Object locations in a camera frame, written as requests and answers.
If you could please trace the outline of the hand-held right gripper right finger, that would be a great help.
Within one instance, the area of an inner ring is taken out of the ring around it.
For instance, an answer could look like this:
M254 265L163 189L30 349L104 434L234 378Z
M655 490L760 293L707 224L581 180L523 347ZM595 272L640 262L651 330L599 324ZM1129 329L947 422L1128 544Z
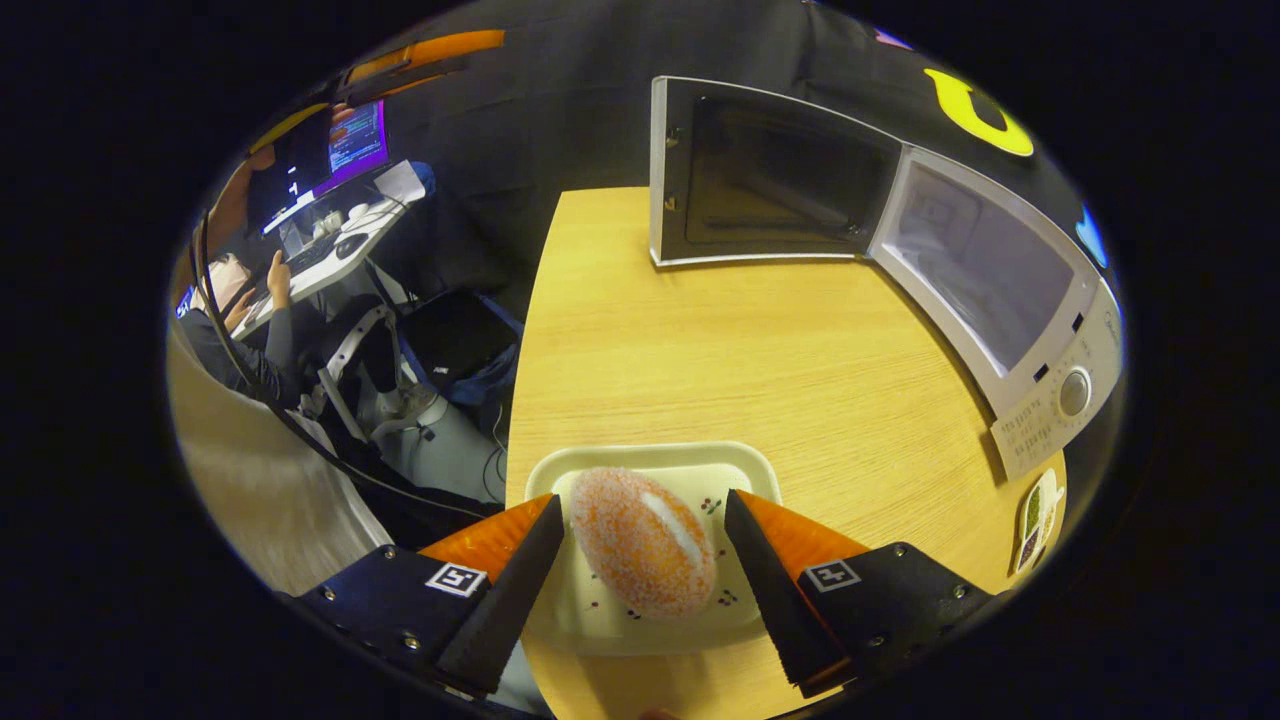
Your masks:
M913 544L870 548L742 489L727 495L724 530L800 691L895 676L993 600Z

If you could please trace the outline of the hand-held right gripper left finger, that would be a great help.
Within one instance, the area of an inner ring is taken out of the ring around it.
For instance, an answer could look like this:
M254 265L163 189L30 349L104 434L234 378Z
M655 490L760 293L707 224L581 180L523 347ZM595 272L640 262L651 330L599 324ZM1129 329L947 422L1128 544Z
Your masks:
M384 544L300 597L305 618L401 673L497 692L564 539L540 495L420 551Z

